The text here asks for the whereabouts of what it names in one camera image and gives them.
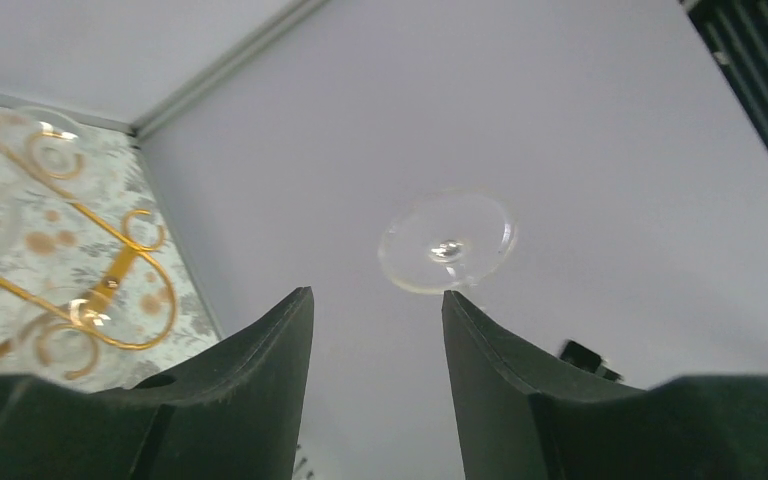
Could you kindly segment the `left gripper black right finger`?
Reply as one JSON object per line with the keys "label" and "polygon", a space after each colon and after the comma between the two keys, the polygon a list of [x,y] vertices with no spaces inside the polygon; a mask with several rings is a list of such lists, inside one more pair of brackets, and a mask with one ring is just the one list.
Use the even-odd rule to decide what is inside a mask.
{"label": "left gripper black right finger", "polygon": [[768,376],[602,378],[456,291],[444,344],[469,479],[768,479]]}

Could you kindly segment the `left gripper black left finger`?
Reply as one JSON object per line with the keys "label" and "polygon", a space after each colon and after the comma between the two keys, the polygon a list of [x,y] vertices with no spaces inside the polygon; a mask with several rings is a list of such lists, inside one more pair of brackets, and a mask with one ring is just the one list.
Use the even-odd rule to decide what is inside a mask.
{"label": "left gripper black left finger", "polygon": [[289,479],[313,329],[300,287],[130,389],[0,375],[0,479]]}

